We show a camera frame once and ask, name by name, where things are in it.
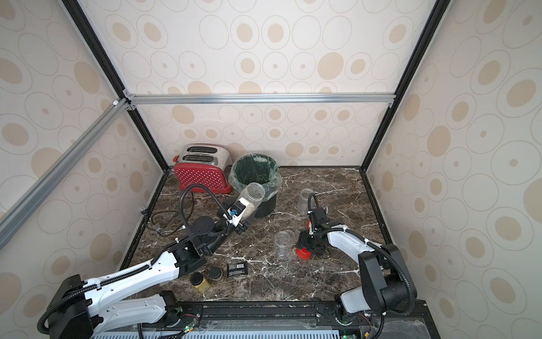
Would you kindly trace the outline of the clear oatmeal jar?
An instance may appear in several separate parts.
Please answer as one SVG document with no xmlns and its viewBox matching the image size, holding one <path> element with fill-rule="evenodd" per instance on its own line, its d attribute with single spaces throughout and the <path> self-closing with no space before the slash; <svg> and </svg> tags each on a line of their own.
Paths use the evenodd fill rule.
<svg viewBox="0 0 542 339">
<path fill-rule="evenodd" d="M 290 258 L 294 245 L 294 231 L 282 230 L 275 235 L 275 258 L 286 261 Z"/>
</svg>

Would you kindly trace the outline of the red-lid oatmeal jar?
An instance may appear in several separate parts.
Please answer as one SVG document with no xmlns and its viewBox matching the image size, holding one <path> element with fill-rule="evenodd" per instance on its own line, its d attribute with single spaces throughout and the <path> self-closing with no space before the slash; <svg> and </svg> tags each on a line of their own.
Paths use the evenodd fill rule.
<svg viewBox="0 0 542 339">
<path fill-rule="evenodd" d="M 251 182 L 240 193 L 238 200 L 245 206 L 243 213 L 241 214 L 241 220 L 247 219 L 251 216 L 263 202 L 265 197 L 264 187 L 257 183 Z"/>
<path fill-rule="evenodd" d="M 309 196 L 313 193 L 312 189 L 302 189 L 298 198 L 297 208 L 299 213 L 306 215 L 308 213 Z"/>
</svg>

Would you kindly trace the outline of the black trash bin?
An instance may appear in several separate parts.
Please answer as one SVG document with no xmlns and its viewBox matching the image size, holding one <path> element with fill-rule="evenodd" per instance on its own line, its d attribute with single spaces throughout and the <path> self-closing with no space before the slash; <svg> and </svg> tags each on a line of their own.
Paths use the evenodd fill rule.
<svg viewBox="0 0 542 339">
<path fill-rule="evenodd" d="M 264 218 L 269 216 L 276 208 L 277 196 L 278 194 L 275 194 L 268 201 L 263 201 L 255 213 L 255 218 Z"/>
</svg>

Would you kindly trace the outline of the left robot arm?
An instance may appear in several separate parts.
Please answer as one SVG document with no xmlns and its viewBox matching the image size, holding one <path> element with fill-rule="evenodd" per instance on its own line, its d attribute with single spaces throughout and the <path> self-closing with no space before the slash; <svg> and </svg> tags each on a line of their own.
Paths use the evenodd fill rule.
<svg viewBox="0 0 542 339">
<path fill-rule="evenodd" d="M 172 293 L 161 292 L 150 300 L 132 295 L 196 272 L 232 233 L 246 231 L 253 219 L 232 211 L 218 221 L 202 216 L 189 227 L 189 235 L 150 260 L 97 278 L 66 278 L 38 320 L 37 330 L 50 338 L 91 338 L 110 329 L 161 321 L 175 308 Z"/>
</svg>

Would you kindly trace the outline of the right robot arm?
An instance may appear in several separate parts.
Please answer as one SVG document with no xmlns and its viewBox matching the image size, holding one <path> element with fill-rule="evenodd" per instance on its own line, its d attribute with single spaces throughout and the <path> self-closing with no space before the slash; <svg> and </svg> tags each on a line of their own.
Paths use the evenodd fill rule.
<svg viewBox="0 0 542 339">
<path fill-rule="evenodd" d="M 395 245 L 377 244 L 345 225 L 336 225 L 300 232 L 296 251 L 302 258 L 320 256 L 327 246 L 342 251 L 359 265 L 361 286 L 338 296 L 339 315 L 413 312 L 416 286 Z"/>
</svg>

